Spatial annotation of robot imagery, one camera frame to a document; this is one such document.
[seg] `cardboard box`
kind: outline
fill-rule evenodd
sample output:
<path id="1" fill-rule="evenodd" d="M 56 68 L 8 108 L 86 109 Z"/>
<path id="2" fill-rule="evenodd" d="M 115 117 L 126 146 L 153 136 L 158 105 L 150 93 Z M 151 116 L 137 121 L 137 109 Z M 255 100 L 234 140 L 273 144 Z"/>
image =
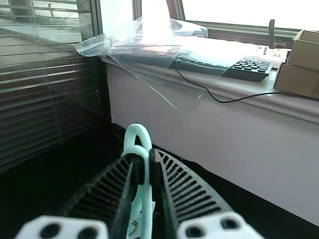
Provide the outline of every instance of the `cardboard box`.
<path id="1" fill-rule="evenodd" d="M 319 32 L 302 30 L 294 40 L 287 64 L 319 70 Z"/>
<path id="2" fill-rule="evenodd" d="M 319 99 L 319 71 L 282 64 L 274 89 Z"/>

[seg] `black keyboard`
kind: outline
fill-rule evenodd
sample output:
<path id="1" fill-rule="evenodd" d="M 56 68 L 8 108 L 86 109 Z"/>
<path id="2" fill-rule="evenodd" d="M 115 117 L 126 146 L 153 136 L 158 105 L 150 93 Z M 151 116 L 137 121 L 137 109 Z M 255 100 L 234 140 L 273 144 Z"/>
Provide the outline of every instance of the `black keyboard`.
<path id="1" fill-rule="evenodd" d="M 272 68 L 273 64 L 270 62 L 244 58 L 232 65 L 222 76 L 245 81 L 260 82 L 269 76 Z"/>
<path id="2" fill-rule="evenodd" d="M 121 55 L 121 61 L 133 61 L 145 65 L 162 68 L 189 71 L 212 76 L 222 76 L 246 81 L 260 82 L 267 76 L 273 64 L 264 61 L 243 58 L 233 65 L 217 61 L 204 60 L 204 58 L 187 54 L 187 56 L 172 57 L 166 52 L 139 50 L 133 54 Z"/>

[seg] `bright window light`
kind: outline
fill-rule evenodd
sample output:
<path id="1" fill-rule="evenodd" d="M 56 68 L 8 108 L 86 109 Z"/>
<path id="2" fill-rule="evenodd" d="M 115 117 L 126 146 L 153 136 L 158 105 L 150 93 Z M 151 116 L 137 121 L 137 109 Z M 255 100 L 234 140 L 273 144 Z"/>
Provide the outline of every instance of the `bright window light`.
<path id="1" fill-rule="evenodd" d="M 182 0 L 186 20 L 319 30 L 319 1 Z"/>

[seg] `keyboard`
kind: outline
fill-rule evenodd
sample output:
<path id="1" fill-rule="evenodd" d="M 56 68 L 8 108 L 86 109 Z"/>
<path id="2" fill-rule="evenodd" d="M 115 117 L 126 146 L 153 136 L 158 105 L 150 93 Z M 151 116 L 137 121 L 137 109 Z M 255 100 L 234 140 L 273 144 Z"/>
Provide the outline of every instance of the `keyboard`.
<path id="1" fill-rule="evenodd" d="M 143 50 L 142 48 L 129 55 L 121 55 L 121 61 L 131 61 L 150 66 L 189 71 L 212 76 L 222 76 L 245 81 L 260 82 L 269 76 L 273 64 L 264 61 L 242 58 L 238 61 L 222 59 L 218 56 L 203 57 L 196 52 L 177 56 L 171 52 Z"/>

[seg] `window blinds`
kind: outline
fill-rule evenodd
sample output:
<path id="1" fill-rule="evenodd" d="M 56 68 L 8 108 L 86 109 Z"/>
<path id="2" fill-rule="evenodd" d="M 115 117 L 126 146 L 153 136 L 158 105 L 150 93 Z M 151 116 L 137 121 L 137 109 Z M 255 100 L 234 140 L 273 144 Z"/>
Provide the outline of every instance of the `window blinds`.
<path id="1" fill-rule="evenodd" d="M 0 172 L 96 127 L 92 25 L 77 0 L 0 0 Z"/>

